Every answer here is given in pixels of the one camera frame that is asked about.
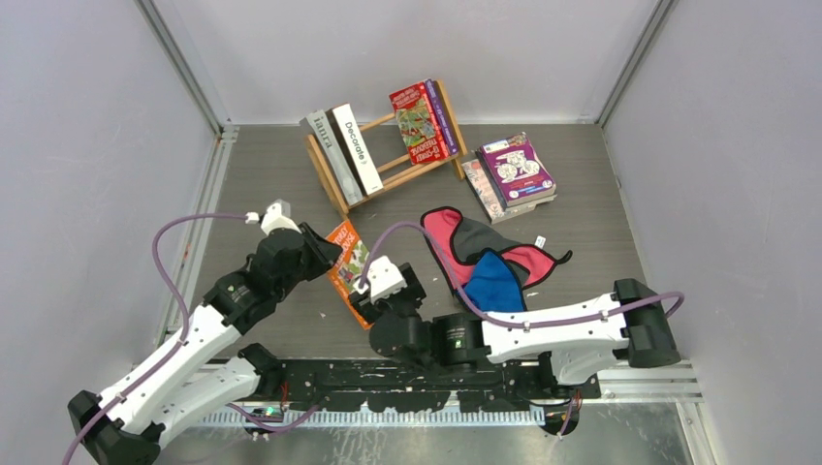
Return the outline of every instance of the orange book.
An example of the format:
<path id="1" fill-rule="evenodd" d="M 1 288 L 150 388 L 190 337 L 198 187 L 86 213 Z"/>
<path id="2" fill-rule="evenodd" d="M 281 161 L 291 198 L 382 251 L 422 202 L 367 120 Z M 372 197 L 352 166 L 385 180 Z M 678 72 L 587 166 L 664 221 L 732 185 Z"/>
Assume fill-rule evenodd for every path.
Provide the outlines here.
<path id="1" fill-rule="evenodd" d="M 342 247 L 342 254 L 339 255 L 339 259 L 327 273 L 329 280 L 331 280 L 339 296 L 342 297 L 345 305 L 351 310 L 354 318 L 360 322 L 360 326 L 363 329 L 368 329 L 371 324 L 364 320 L 348 301 L 348 295 L 354 291 L 355 283 L 363 274 L 365 261 L 368 260 L 368 249 L 348 220 L 334 228 L 334 231 L 326 237 L 326 240 Z"/>

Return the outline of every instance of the red book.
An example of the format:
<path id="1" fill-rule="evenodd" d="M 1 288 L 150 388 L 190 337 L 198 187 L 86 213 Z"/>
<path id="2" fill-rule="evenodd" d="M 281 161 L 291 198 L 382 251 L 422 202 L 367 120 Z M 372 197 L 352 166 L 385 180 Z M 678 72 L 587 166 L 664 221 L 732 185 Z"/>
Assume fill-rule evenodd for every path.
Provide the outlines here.
<path id="1" fill-rule="evenodd" d="M 389 96 L 402 141 L 411 163 L 429 163 L 448 158 L 450 152 L 436 123 L 426 85 L 418 82 Z"/>

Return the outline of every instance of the black mounting plate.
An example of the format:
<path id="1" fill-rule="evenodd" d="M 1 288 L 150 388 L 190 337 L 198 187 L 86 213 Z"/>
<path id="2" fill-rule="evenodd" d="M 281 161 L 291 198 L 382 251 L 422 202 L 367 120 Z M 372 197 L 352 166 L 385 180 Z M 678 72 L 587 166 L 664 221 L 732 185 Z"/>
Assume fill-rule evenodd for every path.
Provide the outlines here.
<path id="1" fill-rule="evenodd" d="M 538 384 L 536 360 L 485 363 L 476 372 L 429 374 L 387 359 L 281 359 L 290 407 L 307 410 L 322 403 L 331 412 L 358 412 L 367 401 L 372 412 L 395 408 L 400 413 L 433 412 L 445 407 L 452 392 L 461 412 L 526 411 L 535 399 L 552 399 Z M 589 378 L 583 398 L 599 398 L 599 380 Z M 274 395 L 272 402 L 280 399 Z"/>

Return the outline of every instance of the white plastic link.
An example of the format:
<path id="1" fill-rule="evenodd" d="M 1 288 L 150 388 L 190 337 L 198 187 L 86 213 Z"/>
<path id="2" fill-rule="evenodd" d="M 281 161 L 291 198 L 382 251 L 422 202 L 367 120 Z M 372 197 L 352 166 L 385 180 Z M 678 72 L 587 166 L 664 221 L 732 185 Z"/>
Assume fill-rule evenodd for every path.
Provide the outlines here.
<path id="1" fill-rule="evenodd" d="M 245 224 L 246 225 L 259 225 L 260 224 L 260 213 L 256 213 L 253 211 L 249 211 L 245 214 Z"/>

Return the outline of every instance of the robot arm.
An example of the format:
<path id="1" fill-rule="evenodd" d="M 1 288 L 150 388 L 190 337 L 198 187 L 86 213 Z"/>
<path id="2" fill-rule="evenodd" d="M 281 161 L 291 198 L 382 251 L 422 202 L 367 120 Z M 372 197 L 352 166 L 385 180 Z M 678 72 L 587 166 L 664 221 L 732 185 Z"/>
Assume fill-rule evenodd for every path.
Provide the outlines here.
<path id="1" fill-rule="evenodd" d="M 282 382 L 281 364 L 259 344 L 239 352 L 222 369 L 187 386 L 201 366 L 236 342 L 256 323 L 274 313 L 300 281 L 331 269 L 341 253 L 305 223 L 288 218 L 286 203 L 276 202 L 264 215 L 248 214 L 266 237 L 246 264 L 217 280 L 189 318 L 189 331 L 178 352 L 140 387 L 120 392 L 148 372 L 182 340 L 182 329 L 131 373 L 100 394 L 81 391 L 69 402 L 75 431 L 104 406 L 116 404 L 83 439 L 101 464 L 152 463 L 160 449 L 193 422 L 228 402 L 250 395 L 271 395 Z"/>
<path id="2" fill-rule="evenodd" d="M 673 334 L 660 303 L 611 315 L 621 305 L 654 296 L 634 279 L 615 282 L 612 293 L 574 305 L 522 313 L 488 312 L 495 320 L 520 323 L 509 328 L 472 313 L 457 313 L 424 322 L 417 309 L 425 291 L 408 263 L 395 266 L 387 257 L 374 261 L 368 286 L 350 295 L 352 306 L 370 323 L 374 351 L 422 370 L 474 372 L 484 362 L 503 363 L 538 356 L 551 374 L 543 388 L 561 397 L 618 360 L 651 368 L 680 361 Z M 542 322 L 601 319 L 569 325 L 532 327 Z"/>

